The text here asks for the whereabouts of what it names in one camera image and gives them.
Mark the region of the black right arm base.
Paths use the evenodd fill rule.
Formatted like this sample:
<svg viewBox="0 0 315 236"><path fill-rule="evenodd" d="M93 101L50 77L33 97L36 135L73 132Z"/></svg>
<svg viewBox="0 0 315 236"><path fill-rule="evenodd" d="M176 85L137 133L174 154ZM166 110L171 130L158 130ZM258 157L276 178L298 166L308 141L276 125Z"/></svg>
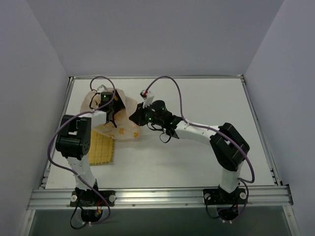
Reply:
<svg viewBox="0 0 315 236"><path fill-rule="evenodd" d="M240 216L239 205L248 203L248 191L237 187L232 193L225 192L221 187L203 189L203 199L207 215L212 219L221 219L230 223ZM209 206L216 206L217 215L211 215Z"/></svg>

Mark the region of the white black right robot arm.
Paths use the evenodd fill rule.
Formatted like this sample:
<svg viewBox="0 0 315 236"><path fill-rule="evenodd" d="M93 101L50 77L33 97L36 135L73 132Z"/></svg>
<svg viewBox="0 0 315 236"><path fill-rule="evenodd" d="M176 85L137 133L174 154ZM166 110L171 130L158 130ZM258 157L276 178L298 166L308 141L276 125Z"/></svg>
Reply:
<svg viewBox="0 0 315 236"><path fill-rule="evenodd" d="M211 146L222 167L219 188L228 194L238 188L240 170L250 147L232 124L224 123L215 128L186 123L182 117L168 111L162 100L154 101L145 108L143 103L138 104L129 119L139 126L157 125L171 138L189 139Z"/></svg>

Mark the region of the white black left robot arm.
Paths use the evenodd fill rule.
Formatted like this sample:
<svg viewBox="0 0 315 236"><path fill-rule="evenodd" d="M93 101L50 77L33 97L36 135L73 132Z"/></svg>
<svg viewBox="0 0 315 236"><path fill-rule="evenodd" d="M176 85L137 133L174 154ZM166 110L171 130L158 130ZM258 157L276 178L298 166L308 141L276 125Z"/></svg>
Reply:
<svg viewBox="0 0 315 236"><path fill-rule="evenodd" d="M56 139L56 150L65 157L74 173L76 190L97 191L97 180L92 174L88 152L91 146L92 129L111 123L117 127L114 115L125 108L116 91L97 92L100 103L97 108L76 116L64 115Z"/></svg>

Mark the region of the banana print plastic bag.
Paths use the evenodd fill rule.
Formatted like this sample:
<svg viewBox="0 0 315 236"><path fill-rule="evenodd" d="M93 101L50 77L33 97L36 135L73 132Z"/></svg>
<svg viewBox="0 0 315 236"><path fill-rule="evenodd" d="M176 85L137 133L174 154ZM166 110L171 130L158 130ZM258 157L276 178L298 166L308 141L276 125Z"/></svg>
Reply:
<svg viewBox="0 0 315 236"><path fill-rule="evenodd" d="M93 98L95 93L96 91L88 92L81 104L80 112L91 110L89 107L91 100L91 107L93 109L100 106L100 95L98 94ZM118 102L117 105L122 107L114 114L114 122L117 127L115 127L112 122L109 122L107 124L96 126L93 130L101 135L116 140L131 140L139 137L141 131L140 126L129 119L129 117L137 110L137 101L125 96L124 91L117 88L114 102Z"/></svg>

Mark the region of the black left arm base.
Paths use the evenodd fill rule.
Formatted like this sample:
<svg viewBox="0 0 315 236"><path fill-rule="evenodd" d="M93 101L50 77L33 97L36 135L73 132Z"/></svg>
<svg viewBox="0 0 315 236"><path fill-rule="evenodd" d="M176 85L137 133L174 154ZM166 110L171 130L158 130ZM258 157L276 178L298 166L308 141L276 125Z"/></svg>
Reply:
<svg viewBox="0 0 315 236"><path fill-rule="evenodd" d="M116 192L114 190L98 190L100 197L92 190L75 189L71 193L70 207L74 207L70 218L70 226L80 230L87 225L104 223L111 215L111 207L115 205Z"/></svg>

